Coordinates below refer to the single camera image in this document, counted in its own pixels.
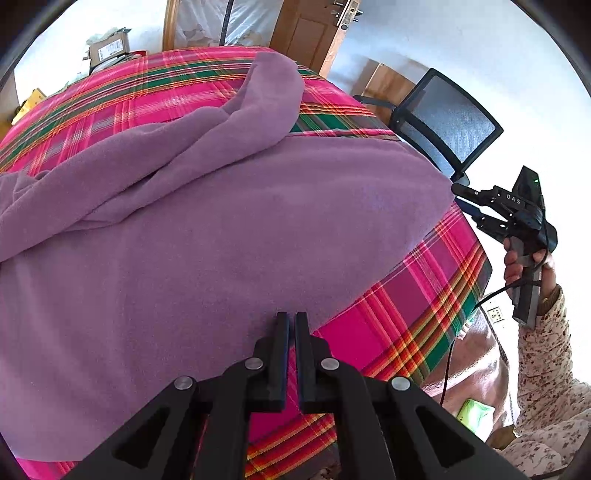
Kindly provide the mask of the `floral sleeve right forearm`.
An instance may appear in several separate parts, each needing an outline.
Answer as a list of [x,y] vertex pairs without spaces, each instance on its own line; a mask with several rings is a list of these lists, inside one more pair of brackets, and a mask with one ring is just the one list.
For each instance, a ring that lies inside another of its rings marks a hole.
[[557,287],[536,327],[519,330],[517,430],[524,434],[569,420],[590,408],[590,386],[573,375],[565,295]]

